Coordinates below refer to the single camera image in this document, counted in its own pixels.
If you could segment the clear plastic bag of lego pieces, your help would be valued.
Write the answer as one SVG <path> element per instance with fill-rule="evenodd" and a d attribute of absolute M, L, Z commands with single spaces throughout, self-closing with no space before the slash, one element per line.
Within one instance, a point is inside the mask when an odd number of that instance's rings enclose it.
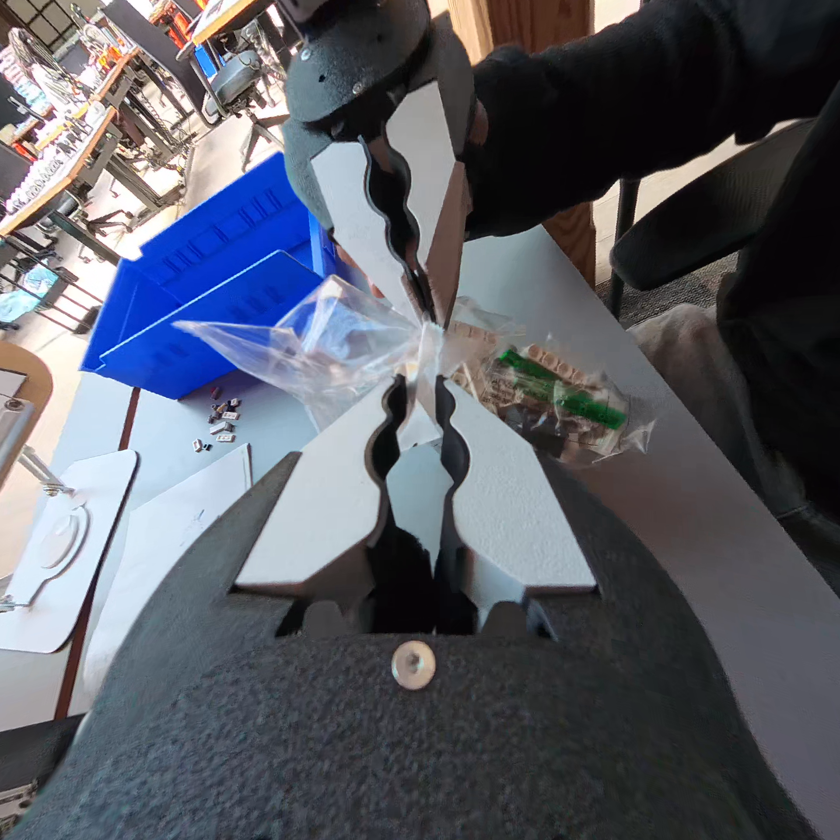
<path fill-rule="evenodd" d="M 193 319 L 174 326 L 295 397 L 319 432 L 397 374 L 408 390 L 403 449 L 435 437 L 439 375 L 535 449 L 568 465 L 645 454 L 656 425 L 642 397 L 620 391 L 603 371 L 573 366 L 556 343 L 525 343 L 523 327 L 469 297 L 456 299 L 444 331 L 426 318 L 412 324 L 386 302 L 331 276 L 275 325 Z"/>

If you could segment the wooden workbench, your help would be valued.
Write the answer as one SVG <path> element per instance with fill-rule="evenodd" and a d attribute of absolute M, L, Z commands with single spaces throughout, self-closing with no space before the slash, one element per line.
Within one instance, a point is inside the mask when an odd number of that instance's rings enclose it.
<path fill-rule="evenodd" d="M 122 55 L 99 88 L 90 95 L 87 105 L 81 109 L 80 114 L 85 116 L 96 103 L 102 106 L 101 119 L 95 125 L 69 117 L 51 135 L 50 142 L 42 147 L 43 154 L 63 148 L 68 148 L 70 152 L 58 161 L 54 170 L 50 170 L 45 182 L 36 188 L 34 197 L 29 198 L 15 213 L 5 216 L 1 225 L 3 242 L 22 245 L 24 242 L 18 230 L 29 228 L 41 217 L 47 217 L 98 259 L 117 266 L 120 255 L 98 239 L 89 225 L 82 226 L 63 213 L 59 207 L 60 198 L 65 194 L 77 197 L 79 189 L 95 186 L 100 174 L 108 172 L 144 206 L 140 214 L 131 216 L 127 223 L 128 230 L 134 230 L 149 218 L 181 201 L 185 190 L 183 181 L 179 181 L 168 192 L 159 194 L 117 154 L 124 136 L 115 120 L 136 81 L 131 65 L 140 55 L 139 47 Z"/>

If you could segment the wooden desk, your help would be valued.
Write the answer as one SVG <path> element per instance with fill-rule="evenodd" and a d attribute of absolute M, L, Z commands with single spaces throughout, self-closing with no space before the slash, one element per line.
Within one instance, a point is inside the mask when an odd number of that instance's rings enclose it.
<path fill-rule="evenodd" d="M 209 2 L 192 22 L 190 43 L 198 47 L 215 36 L 239 31 L 277 4 L 283 10 L 283 3 L 277 1 Z"/>

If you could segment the computer monitor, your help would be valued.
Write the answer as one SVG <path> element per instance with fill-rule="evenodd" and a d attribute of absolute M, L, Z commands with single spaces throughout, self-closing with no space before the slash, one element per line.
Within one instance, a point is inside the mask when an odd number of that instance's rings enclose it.
<path fill-rule="evenodd" d="M 55 320 L 47 314 L 58 311 L 57 302 L 71 284 L 71 272 L 63 266 L 49 268 L 36 264 L 16 278 L 1 275 L 1 331 L 18 331 L 24 316 L 39 314 L 47 321 L 71 331 L 67 322 Z"/>

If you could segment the round wooden table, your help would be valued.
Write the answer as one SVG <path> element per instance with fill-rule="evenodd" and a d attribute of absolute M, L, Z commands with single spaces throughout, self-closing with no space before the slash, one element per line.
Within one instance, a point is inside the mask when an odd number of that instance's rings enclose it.
<path fill-rule="evenodd" d="M 49 368 L 36 354 L 1 342 L 1 485 L 17 462 L 53 392 Z"/>

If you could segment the person's grey trousers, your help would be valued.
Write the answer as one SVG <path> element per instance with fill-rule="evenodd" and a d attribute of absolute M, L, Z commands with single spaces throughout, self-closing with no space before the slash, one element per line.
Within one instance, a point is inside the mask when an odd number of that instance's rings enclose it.
<path fill-rule="evenodd" d="M 680 303 L 627 333 L 838 594 L 838 515 L 817 507 L 803 475 L 760 438 L 747 382 L 719 333 L 716 309 Z"/>

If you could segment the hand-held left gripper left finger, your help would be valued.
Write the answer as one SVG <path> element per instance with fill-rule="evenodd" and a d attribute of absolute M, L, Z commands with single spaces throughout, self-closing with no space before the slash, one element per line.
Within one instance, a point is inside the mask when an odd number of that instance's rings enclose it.
<path fill-rule="evenodd" d="M 268 594 L 369 594 L 369 551 L 391 515 L 403 375 L 386 377 L 301 451 L 236 579 Z"/>

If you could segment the pile of small lego pieces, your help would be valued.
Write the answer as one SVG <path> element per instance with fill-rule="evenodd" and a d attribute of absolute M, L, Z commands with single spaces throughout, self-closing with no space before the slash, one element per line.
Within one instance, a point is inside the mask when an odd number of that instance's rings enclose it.
<path fill-rule="evenodd" d="M 243 398 L 228 392 L 221 385 L 209 386 L 207 397 L 203 425 L 191 442 L 191 450 L 196 455 L 239 442 L 238 425 L 242 417 Z"/>

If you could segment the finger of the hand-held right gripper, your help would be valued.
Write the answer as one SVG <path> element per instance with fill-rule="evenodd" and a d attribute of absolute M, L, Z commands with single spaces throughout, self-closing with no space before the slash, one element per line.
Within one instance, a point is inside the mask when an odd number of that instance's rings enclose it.
<path fill-rule="evenodd" d="M 385 125 L 385 147 L 405 195 L 408 269 L 413 305 L 447 329 L 459 287 L 469 210 L 466 168 L 456 155 L 437 80 L 410 92 Z"/>
<path fill-rule="evenodd" d="M 370 195 L 373 160 L 361 140 L 333 143 L 311 166 L 331 216 L 333 235 L 360 271 L 411 321 L 430 316 L 426 263 L 430 249 L 430 156 L 426 141 L 407 140 L 386 146 L 403 161 L 408 185 L 403 211 L 414 234 L 413 262 L 394 250 L 392 218 L 383 214 Z"/>

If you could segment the blue plastic bin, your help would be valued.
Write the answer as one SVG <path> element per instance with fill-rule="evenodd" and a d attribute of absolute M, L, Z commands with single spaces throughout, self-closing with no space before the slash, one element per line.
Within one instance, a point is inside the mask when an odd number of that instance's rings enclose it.
<path fill-rule="evenodd" d="M 187 396 L 234 365 L 178 322 L 274 326 L 336 268 L 273 154 L 120 260 L 80 371 Z"/>

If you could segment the white instruction booklet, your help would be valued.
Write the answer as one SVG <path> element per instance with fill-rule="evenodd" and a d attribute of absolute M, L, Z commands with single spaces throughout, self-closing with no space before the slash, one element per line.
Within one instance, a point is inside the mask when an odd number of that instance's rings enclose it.
<path fill-rule="evenodd" d="M 131 513 L 82 670 L 89 696 L 98 692 L 131 626 L 175 563 L 252 485 L 250 446 L 242 444 Z"/>

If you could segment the black chair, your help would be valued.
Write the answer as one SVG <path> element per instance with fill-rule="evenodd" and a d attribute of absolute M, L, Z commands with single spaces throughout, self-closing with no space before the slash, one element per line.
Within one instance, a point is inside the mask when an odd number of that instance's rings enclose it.
<path fill-rule="evenodd" d="M 636 220 L 639 180 L 619 182 L 608 307 L 626 287 L 647 292 L 740 251 L 761 230 L 816 119 L 773 131 Z"/>

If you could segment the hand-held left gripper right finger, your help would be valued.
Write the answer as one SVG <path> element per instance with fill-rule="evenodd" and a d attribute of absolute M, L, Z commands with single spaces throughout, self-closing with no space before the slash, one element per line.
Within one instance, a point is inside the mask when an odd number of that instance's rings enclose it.
<path fill-rule="evenodd" d="M 435 384 L 450 478 L 436 576 L 484 624 L 498 604 L 591 595 L 595 575 L 533 447 L 453 381 Z"/>

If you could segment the white rounded mount plate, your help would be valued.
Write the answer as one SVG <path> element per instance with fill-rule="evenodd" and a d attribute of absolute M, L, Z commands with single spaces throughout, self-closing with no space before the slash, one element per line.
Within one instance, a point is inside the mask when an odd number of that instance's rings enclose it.
<path fill-rule="evenodd" d="M 138 464 L 124 449 L 78 460 L 57 477 L 2 597 L 2 650 L 51 655 L 67 642 Z"/>

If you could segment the wooden post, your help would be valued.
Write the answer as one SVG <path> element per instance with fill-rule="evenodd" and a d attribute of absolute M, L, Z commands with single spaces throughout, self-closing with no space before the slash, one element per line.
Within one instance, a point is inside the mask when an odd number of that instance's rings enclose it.
<path fill-rule="evenodd" d="M 514 45 L 533 54 L 594 33 L 594 1 L 447 1 L 444 5 L 473 64 L 499 46 Z M 592 203 L 558 213 L 544 227 L 595 288 Z"/>

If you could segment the person's right forearm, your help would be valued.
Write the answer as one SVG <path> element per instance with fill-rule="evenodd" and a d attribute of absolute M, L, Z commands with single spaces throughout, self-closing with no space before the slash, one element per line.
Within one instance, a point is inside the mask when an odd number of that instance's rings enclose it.
<path fill-rule="evenodd" d="M 837 1 L 649 2 L 562 48 L 585 193 L 815 117 L 838 83 L 838 36 Z"/>

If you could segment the person's right hand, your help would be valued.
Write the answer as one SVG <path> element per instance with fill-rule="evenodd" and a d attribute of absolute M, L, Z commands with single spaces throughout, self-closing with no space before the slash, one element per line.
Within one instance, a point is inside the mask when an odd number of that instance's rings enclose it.
<path fill-rule="evenodd" d="M 461 155 L 466 241 L 518 234 L 611 188 L 587 134 L 586 46 L 579 39 L 530 55 L 505 45 L 474 65 L 476 107 Z"/>

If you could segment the grey office chair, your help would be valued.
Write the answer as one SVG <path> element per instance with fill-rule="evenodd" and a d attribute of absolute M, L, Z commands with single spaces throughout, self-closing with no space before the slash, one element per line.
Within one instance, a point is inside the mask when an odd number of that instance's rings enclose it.
<path fill-rule="evenodd" d="M 259 117 L 255 112 L 255 108 L 267 106 L 267 98 L 259 91 L 259 84 L 266 78 L 266 73 L 261 58 L 254 50 L 229 55 L 210 78 L 204 74 L 196 56 L 191 58 L 191 66 L 204 89 L 201 114 L 208 127 L 212 128 L 230 117 L 247 118 L 249 121 L 248 137 L 240 151 L 243 174 L 248 171 L 260 140 L 265 140 L 279 151 L 284 150 L 285 142 L 280 136 L 280 129 L 288 120 L 288 114 Z"/>

